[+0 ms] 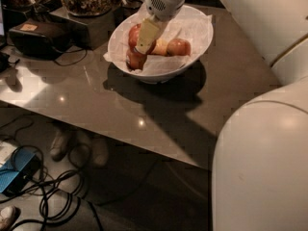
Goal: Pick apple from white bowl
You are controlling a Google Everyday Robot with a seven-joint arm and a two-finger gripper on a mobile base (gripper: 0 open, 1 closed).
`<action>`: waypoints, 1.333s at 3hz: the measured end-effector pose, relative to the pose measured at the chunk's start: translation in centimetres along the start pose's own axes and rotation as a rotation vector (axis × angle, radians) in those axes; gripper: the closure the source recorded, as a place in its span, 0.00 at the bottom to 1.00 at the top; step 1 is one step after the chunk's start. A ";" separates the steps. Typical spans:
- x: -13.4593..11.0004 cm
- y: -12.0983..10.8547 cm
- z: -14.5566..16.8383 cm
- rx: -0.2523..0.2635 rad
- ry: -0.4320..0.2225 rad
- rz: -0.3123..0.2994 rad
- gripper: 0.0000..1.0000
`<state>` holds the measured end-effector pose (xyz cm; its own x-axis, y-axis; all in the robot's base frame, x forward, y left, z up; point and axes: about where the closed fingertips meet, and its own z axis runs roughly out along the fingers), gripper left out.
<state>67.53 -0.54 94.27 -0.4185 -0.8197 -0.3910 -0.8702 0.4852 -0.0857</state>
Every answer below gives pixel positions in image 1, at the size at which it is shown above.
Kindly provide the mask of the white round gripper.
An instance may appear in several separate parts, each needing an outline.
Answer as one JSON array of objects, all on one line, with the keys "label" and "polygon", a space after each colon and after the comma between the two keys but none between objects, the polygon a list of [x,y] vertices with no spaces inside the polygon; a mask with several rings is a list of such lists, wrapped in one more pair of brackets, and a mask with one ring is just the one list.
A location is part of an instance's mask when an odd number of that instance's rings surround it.
[{"label": "white round gripper", "polygon": [[170,21],[175,17],[185,0],[145,0],[145,7],[150,15],[141,23],[135,50],[140,54],[148,54],[155,41],[162,34],[164,26],[161,21]]}]

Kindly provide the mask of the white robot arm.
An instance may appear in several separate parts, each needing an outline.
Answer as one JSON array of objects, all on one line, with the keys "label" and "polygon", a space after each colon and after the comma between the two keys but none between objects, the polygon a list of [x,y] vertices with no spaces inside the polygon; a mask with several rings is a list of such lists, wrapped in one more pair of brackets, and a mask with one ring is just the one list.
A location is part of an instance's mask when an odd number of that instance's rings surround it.
[{"label": "white robot arm", "polygon": [[220,0],[281,86],[223,126],[213,231],[308,231],[308,0]]}]

